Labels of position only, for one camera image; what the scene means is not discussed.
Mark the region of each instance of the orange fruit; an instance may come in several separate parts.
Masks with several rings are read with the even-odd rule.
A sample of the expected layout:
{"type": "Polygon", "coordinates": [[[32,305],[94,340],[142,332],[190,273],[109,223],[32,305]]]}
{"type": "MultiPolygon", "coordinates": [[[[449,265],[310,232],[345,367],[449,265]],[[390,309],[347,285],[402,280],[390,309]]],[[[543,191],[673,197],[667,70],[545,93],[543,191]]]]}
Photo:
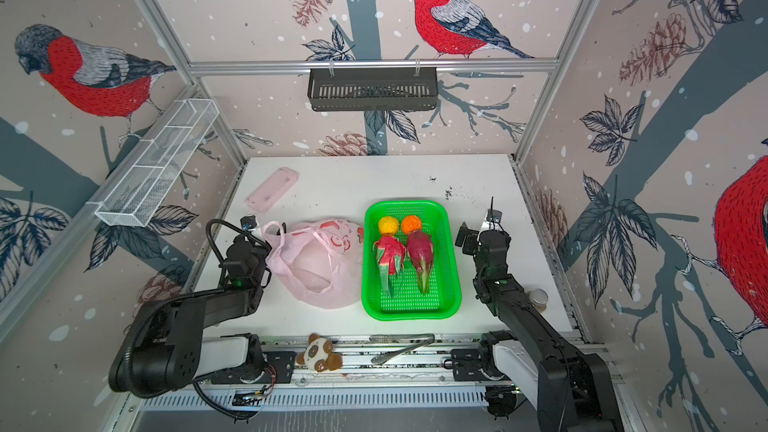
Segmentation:
{"type": "Polygon", "coordinates": [[[400,229],[400,222],[392,216],[384,216],[379,219],[379,233],[381,235],[395,235],[400,229]]]}
{"type": "Polygon", "coordinates": [[[422,220],[417,216],[405,217],[402,220],[402,224],[400,224],[400,229],[402,229],[402,233],[406,235],[410,234],[415,230],[419,230],[421,227],[422,227],[422,220]]]}

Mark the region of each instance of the pink phone case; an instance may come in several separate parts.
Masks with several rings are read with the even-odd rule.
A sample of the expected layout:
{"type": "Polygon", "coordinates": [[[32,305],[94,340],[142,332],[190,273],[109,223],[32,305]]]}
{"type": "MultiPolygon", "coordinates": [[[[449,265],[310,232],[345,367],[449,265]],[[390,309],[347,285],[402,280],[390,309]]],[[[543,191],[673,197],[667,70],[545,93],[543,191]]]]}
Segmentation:
{"type": "Polygon", "coordinates": [[[266,212],[297,180],[297,171],[287,167],[278,168],[245,199],[245,204],[255,212],[266,212]]]}

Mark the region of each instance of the plush bear toy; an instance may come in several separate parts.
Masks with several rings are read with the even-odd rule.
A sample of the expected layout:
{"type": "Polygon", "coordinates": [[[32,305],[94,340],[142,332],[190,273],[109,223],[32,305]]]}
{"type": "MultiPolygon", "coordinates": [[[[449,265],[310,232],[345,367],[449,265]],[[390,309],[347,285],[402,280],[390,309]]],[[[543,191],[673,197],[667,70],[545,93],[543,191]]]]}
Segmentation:
{"type": "Polygon", "coordinates": [[[296,356],[296,363],[306,365],[308,369],[314,369],[316,372],[339,369],[341,354],[335,354],[332,350],[333,342],[318,334],[312,334],[306,350],[296,356]]]}

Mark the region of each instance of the green basket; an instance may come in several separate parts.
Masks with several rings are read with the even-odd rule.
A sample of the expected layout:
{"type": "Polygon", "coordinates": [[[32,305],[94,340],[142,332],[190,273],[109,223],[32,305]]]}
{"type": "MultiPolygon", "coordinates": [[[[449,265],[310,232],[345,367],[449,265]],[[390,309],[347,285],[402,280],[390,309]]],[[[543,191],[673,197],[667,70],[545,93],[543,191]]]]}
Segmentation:
{"type": "MultiPolygon", "coordinates": [[[[366,240],[362,256],[362,306],[368,315],[379,321],[401,321],[421,318],[448,318],[462,303],[462,288],[458,283],[456,256],[453,254],[451,227],[443,206],[431,200],[398,200],[373,204],[366,212],[366,240]],[[405,216],[418,216],[422,230],[432,236],[435,244],[435,267],[429,275],[429,293],[422,295],[416,283],[416,269],[409,259],[395,279],[395,297],[382,290],[379,267],[373,244],[379,234],[379,219],[393,216],[402,222],[405,216]]],[[[398,232],[403,245],[407,236],[398,232]]]]}

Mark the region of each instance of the white wire basket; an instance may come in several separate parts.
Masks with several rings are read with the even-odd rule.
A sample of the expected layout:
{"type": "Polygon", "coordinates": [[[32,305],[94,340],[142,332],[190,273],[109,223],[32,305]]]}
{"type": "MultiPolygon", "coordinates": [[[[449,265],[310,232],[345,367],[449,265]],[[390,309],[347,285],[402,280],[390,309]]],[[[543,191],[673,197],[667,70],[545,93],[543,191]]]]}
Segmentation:
{"type": "Polygon", "coordinates": [[[146,227],[219,115],[213,100],[187,99],[96,211],[108,226],[146,227]]]}

